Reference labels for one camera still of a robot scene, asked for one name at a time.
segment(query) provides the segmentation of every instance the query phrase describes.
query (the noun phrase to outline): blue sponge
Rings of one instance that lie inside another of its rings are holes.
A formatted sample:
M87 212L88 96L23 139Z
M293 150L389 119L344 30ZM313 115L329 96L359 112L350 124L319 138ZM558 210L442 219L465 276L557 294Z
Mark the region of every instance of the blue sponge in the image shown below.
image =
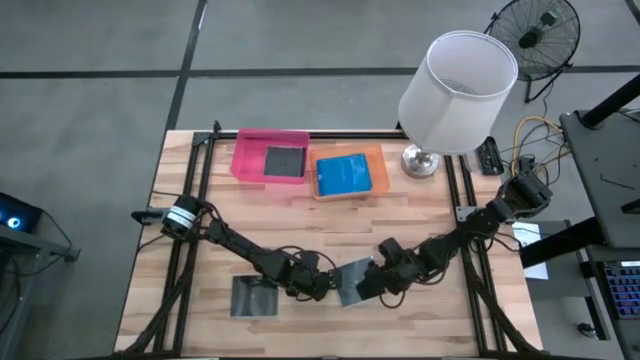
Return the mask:
M371 175L364 154L317 161L320 196L371 191Z

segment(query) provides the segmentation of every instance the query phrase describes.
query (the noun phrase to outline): yellow cable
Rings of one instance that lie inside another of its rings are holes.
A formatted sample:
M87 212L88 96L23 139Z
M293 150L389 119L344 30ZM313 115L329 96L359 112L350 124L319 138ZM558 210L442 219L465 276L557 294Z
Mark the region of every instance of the yellow cable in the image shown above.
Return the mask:
M516 159L520 155L520 145L518 145L518 139L520 137L520 128L527 121L540 121L549 125L551 128L555 129L556 132L562 132L562 130L560 130L560 128L558 128L556 124L540 116L529 116L520 120L520 122L518 123L518 126L516 126L516 131L513 136L513 155L511 157L511 176L514 176L516 174Z

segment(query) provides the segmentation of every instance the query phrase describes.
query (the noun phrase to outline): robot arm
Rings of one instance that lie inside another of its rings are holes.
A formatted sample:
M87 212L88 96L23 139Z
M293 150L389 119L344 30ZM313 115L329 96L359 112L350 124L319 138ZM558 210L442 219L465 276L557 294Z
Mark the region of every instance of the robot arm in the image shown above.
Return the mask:
M194 231L197 219L204 214L215 213L204 234ZM337 271L318 270L319 253L295 248L300 256L294 256L284 248L265 249L240 235L222 220L215 206L192 196L180 196L163 220L162 232L175 240L207 240L250 262L253 268L267 279L286 290L287 295L297 297L304 294L316 301L322 300L327 292L335 289L340 280Z

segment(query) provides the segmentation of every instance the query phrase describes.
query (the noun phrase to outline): pink plastic bin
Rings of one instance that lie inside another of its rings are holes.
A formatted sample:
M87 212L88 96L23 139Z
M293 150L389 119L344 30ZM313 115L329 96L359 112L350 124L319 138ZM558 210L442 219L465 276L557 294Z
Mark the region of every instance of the pink plastic bin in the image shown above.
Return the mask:
M265 175L265 161L269 146L303 148L302 166L309 153L309 133L271 129L240 129L236 138L236 149L231 162L231 173L240 181L302 184L302 176Z

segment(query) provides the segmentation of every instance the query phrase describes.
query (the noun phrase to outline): gray floor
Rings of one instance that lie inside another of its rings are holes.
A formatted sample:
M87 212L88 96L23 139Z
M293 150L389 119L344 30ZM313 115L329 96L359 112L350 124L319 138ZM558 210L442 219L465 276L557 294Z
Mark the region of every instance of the gray floor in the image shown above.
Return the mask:
M180 68L196 0L0 0L0 71ZM506 0L209 0L194 69L416 66L454 29L482 31ZM637 65L640 26L624 0L574 0L582 21L577 66ZM590 108L634 74L565 74L548 117ZM410 77L191 79L178 129L391 128ZM46 208L82 248L46 272L20 358L108 354L175 89L175 79L0 80L0 191ZM541 115L518 83L492 134L510 147L518 120ZM640 107L633 103L629 107ZM557 146L539 142L544 157ZM591 215L571 157L540 219ZM557 172L550 171L552 179ZM583 340L563 302L534 298L552 353L619 358L615 344ZM581 311L571 315L580 318Z

